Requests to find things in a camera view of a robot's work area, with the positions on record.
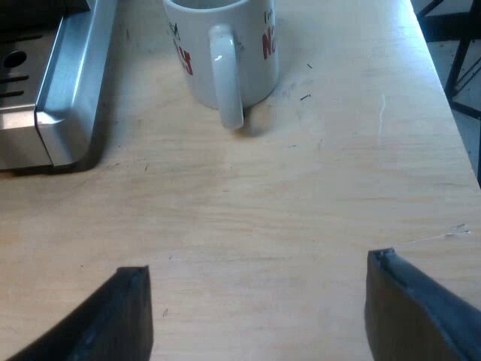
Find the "black object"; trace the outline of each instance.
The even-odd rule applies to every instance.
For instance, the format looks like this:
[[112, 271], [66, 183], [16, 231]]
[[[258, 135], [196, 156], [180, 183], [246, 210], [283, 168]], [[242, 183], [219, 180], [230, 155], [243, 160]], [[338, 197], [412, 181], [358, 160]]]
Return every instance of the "black object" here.
[[[471, 41], [481, 39], [481, 0], [473, 0], [469, 13], [455, 13], [446, 15], [427, 16], [444, 0], [434, 0], [417, 14], [419, 25], [426, 42], [457, 40], [458, 49], [449, 72], [444, 92], [451, 109], [481, 120], [481, 111], [467, 105], [455, 102], [453, 98], [469, 84], [481, 71], [481, 67], [473, 71], [481, 62], [479, 58], [461, 77], [461, 67], [466, 58]], [[481, 148], [479, 149], [478, 182], [481, 186]]]
[[366, 333], [376, 361], [481, 360], [481, 313], [396, 255], [368, 255]]
[[149, 268], [114, 276], [8, 361], [147, 361], [153, 344]]

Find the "black chair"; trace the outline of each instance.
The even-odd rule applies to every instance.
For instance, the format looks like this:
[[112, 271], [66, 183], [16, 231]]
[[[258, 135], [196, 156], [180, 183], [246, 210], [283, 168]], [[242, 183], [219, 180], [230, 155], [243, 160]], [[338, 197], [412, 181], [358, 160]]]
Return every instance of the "black chair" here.
[[[455, 102], [453, 98], [461, 92], [481, 71], [481, 57], [460, 77], [461, 67], [473, 40], [481, 39], [481, 0], [473, 0], [468, 13], [427, 16], [444, 0], [434, 0], [417, 14], [419, 25], [426, 42], [459, 41], [454, 62], [449, 72], [444, 92], [451, 109], [481, 120], [481, 111]], [[478, 181], [481, 180], [481, 163], [478, 164]]]

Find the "espresso machine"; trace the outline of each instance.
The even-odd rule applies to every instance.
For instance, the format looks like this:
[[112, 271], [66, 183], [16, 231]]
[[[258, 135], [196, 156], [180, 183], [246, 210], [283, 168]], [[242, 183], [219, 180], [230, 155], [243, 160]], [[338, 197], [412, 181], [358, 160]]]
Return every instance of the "espresso machine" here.
[[0, 1], [0, 170], [86, 154], [115, 10], [116, 0]]

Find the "wooden table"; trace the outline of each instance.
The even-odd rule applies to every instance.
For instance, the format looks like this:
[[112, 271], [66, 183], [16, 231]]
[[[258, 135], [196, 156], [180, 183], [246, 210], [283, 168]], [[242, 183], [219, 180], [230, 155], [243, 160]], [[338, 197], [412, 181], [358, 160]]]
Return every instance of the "wooden table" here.
[[481, 307], [481, 195], [409, 0], [277, 19], [282, 79], [229, 132], [160, 1], [119, 1], [97, 166], [0, 174], [0, 359], [123, 265], [150, 265], [154, 360], [370, 359], [381, 247]]

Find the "chair leg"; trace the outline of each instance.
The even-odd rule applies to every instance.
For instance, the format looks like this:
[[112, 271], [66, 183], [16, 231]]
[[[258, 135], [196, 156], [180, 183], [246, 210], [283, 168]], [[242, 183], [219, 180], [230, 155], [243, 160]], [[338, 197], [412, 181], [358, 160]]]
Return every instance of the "chair leg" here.
[[461, 67], [463, 66], [464, 59], [466, 58], [466, 53], [470, 42], [471, 40], [469, 38], [464, 38], [459, 41], [454, 62], [452, 63], [451, 71], [449, 72], [448, 81], [444, 87], [444, 92], [446, 93], [446, 97], [448, 98], [449, 102], [452, 101], [452, 97], [455, 95], [455, 85], [458, 82], [459, 73], [461, 72]]
[[437, 7], [441, 2], [444, 0], [433, 0], [433, 2], [427, 4], [418, 14], [416, 15], [418, 19], [420, 17], [425, 17], [428, 13], [434, 10], [435, 7]]

